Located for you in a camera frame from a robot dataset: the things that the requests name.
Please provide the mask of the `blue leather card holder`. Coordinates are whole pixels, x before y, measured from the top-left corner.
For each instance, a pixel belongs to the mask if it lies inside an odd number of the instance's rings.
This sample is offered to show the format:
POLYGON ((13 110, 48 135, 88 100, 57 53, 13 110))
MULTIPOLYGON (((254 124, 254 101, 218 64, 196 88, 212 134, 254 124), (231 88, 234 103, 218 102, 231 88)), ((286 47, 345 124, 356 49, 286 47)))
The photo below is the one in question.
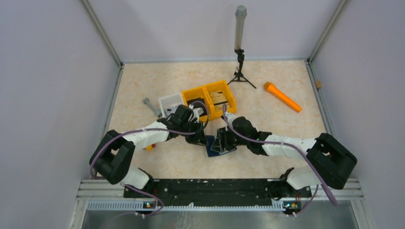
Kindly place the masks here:
POLYGON ((235 151, 235 149, 234 149, 234 150, 231 150, 231 151, 217 152, 217 151, 213 150, 215 148, 214 147, 215 137, 213 135, 207 135, 206 139, 207 139, 208 145, 205 148, 206 148, 207 156, 209 158, 217 157, 217 156, 224 156, 224 155, 226 155, 228 153, 231 153, 231 152, 235 151))

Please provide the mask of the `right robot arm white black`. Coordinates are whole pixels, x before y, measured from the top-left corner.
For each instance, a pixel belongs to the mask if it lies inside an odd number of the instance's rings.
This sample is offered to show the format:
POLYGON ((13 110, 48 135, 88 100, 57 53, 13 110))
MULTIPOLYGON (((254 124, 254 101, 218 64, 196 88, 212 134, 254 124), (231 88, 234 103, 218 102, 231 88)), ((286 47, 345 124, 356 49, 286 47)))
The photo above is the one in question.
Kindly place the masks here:
POLYGON ((241 116, 228 118, 226 127, 217 130, 211 149, 219 154, 233 152, 246 146, 255 155, 283 156, 303 160, 306 166, 285 173, 280 191, 287 197, 299 189, 321 186, 327 194, 341 190, 357 165, 357 158, 328 133, 314 138, 291 138, 272 132, 258 131, 249 120, 241 116))

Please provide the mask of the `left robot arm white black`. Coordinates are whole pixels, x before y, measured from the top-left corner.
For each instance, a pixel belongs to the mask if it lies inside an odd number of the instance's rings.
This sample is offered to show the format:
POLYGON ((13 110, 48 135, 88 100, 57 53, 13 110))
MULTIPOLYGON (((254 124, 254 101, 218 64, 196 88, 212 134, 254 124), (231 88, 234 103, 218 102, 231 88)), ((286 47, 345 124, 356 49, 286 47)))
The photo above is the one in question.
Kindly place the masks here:
POLYGON ((200 115, 209 112, 203 102, 179 105, 166 118, 124 133, 108 131, 89 160, 92 178, 105 179, 110 184, 123 184, 135 188, 141 197, 153 192, 152 176, 140 168, 131 167, 135 152, 178 136, 189 144, 206 145, 204 129, 208 125, 200 121, 200 115))

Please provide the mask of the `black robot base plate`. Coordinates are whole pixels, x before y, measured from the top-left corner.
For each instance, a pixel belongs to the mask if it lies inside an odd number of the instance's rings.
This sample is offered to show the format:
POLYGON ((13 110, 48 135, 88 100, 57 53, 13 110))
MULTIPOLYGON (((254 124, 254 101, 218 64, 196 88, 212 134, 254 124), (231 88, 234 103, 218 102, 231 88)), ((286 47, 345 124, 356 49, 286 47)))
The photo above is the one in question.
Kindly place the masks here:
POLYGON ((144 188, 144 193, 126 188, 125 198, 146 198, 152 194, 165 206, 249 207, 270 206, 283 198, 309 198, 309 187, 295 190, 278 179, 155 179, 144 188))

